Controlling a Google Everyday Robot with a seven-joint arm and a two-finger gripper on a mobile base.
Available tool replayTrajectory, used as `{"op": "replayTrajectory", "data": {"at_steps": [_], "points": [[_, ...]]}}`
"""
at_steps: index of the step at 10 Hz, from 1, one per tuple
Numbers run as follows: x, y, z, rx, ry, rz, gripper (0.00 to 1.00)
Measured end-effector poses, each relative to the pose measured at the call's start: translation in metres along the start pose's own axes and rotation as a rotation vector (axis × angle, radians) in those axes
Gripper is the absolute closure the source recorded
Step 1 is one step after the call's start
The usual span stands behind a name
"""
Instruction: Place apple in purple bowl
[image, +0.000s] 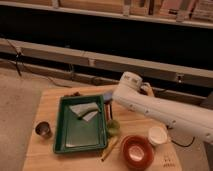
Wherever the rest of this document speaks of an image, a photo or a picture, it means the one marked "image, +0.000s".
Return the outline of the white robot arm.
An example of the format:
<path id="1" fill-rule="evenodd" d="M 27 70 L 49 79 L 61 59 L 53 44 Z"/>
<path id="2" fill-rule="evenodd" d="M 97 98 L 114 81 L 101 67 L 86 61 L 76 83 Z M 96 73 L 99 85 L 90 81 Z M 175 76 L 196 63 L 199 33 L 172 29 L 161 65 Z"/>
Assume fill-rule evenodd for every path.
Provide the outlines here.
<path id="1" fill-rule="evenodd" d="M 140 93 L 142 85 L 143 79 L 139 75 L 124 72 L 115 88 L 104 93 L 104 99 L 213 145 L 213 110 L 143 95 Z"/>

